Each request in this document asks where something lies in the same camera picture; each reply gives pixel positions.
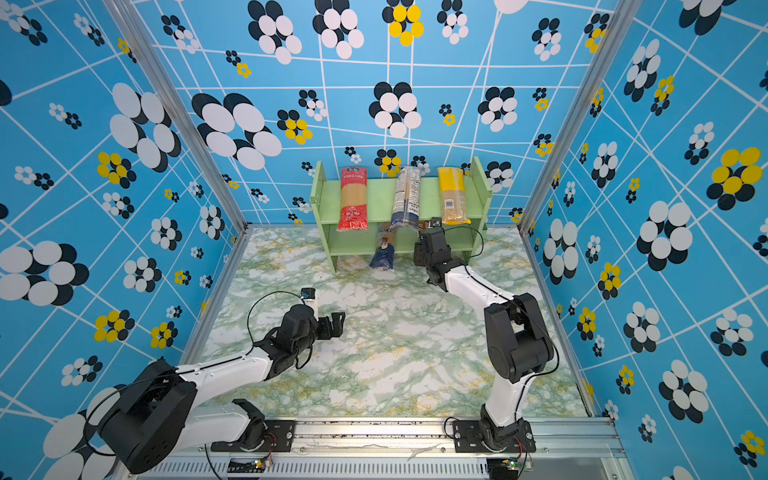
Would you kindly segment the blue clear spaghetti bag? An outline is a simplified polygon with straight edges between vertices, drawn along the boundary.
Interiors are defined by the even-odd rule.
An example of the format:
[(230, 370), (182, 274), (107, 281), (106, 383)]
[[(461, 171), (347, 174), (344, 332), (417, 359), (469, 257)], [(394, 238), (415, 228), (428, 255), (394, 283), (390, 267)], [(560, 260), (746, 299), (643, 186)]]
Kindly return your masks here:
[(376, 249), (369, 262), (369, 267), (374, 270), (387, 271), (394, 268), (395, 256), (395, 232), (389, 223), (379, 225)]

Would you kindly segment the clear white-label spaghetti bag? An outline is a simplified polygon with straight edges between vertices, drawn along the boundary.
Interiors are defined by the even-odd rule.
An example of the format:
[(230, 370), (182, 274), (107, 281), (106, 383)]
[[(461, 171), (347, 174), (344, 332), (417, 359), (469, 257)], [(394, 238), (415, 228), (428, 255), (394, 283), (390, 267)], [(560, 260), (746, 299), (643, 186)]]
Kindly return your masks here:
[(403, 168), (396, 181), (391, 228), (418, 228), (420, 216), (421, 173), (417, 167)]

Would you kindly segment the yellow top spaghetti bag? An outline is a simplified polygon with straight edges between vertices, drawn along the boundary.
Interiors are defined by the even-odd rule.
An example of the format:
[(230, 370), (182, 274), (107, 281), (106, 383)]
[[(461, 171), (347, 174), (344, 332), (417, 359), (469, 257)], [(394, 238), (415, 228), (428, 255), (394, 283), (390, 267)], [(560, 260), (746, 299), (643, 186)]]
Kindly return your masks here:
[(442, 222), (445, 225), (464, 225), (471, 221), (467, 215), (466, 189), (463, 170), (440, 167), (438, 182), (442, 201)]

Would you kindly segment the red spaghetti bag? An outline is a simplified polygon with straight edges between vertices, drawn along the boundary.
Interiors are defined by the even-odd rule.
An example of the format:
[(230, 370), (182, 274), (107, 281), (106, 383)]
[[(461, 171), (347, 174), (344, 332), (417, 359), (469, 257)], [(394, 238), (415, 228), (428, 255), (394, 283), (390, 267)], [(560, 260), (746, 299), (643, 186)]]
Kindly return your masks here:
[(340, 219), (337, 230), (367, 230), (367, 169), (352, 166), (342, 170), (340, 187)]

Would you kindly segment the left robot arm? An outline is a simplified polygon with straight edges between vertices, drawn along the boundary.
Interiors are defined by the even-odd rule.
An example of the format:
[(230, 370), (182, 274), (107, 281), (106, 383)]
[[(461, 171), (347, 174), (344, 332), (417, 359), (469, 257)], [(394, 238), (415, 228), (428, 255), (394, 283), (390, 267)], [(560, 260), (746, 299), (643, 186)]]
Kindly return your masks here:
[(207, 401), (298, 368), (316, 341), (342, 336), (345, 320), (343, 312), (317, 317), (312, 306), (299, 303), (244, 353), (178, 367), (157, 360), (105, 398), (110, 407), (98, 420), (98, 435), (132, 474), (191, 447), (219, 443), (254, 451), (269, 445), (265, 415), (253, 403), (235, 399), (208, 407)]

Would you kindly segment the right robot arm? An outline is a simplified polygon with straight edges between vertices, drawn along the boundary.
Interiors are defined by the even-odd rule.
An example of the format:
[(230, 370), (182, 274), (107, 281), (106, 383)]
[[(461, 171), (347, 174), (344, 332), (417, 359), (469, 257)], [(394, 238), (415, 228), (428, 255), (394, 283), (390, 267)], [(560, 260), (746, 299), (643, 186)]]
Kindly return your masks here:
[(491, 393), (481, 406), (482, 441), (493, 452), (517, 445), (536, 451), (522, 402), (535, 379), (547, 375), (547, 363), (559, 358), (537, 299), (513, 294), (483, 279), (467, 261), (453, 255), (446, 232), (433, 227), (418, 234), (414, 264), (423, 266), (428, 283), (461, 299), (485, 328), (486, 350), (495, 370)]

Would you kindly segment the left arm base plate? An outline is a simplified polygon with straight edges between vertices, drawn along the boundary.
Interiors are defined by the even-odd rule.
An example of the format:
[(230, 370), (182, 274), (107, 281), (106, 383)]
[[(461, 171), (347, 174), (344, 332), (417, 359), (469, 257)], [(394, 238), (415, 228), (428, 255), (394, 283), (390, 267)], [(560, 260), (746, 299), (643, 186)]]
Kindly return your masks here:
[(210, 450), (228, 453), (287, 453), (295, 437), (295, 420), (266, 419), (234, 442), (214, 442)]

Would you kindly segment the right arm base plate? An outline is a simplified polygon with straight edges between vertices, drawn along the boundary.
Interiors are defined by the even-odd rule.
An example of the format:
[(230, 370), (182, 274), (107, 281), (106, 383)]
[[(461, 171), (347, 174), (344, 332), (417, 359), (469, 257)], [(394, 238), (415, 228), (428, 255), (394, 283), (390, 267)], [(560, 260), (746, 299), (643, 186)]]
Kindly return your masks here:
[(457, 453), (511, 453), (537, 451), (530, 423), (519, 419), (504, 427), (487, 420), (455, 420), (450, 435)]

